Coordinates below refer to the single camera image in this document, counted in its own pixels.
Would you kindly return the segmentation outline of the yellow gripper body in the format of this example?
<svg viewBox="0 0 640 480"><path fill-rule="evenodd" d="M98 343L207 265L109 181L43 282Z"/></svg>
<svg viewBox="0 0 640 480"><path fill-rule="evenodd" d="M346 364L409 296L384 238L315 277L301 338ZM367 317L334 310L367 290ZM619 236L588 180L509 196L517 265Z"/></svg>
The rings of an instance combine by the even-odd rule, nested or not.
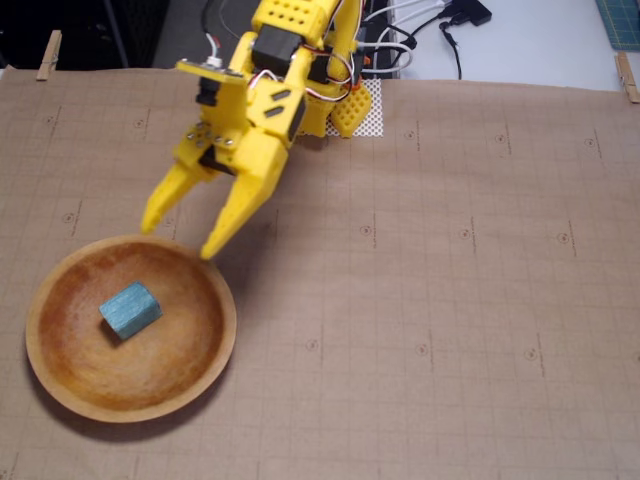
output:
<svg viewBox="0 0 640 480"><path fill-rule="evenodd" d="M227 68L195 67L200 122L242 126L232 164L240 174L273 179L273 190L307 109L306 75L312 54L286 30L243 36Z"/></svg>

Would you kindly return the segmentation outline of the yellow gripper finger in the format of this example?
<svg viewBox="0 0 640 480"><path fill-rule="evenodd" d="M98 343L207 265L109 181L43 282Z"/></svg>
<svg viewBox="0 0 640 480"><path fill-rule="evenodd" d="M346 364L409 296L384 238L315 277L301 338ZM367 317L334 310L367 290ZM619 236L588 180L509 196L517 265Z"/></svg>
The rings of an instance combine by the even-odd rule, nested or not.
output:
<svg viewBox="0 0 640 480"><path fill-rule="evenodd" d="M242 133L242 126L194 124L175 147L173 166L147 201L141 230L151 233L165 214L200 182L226 174L234 178L236 187L240 173L232 160Z"/></svg>
<svg viewBox="0 0 640 480"><path fill-rule="evenodd" d="M214 257L245 225L273 192L273 179L240 174L208 239L200 250L202 259Z"/></svg>

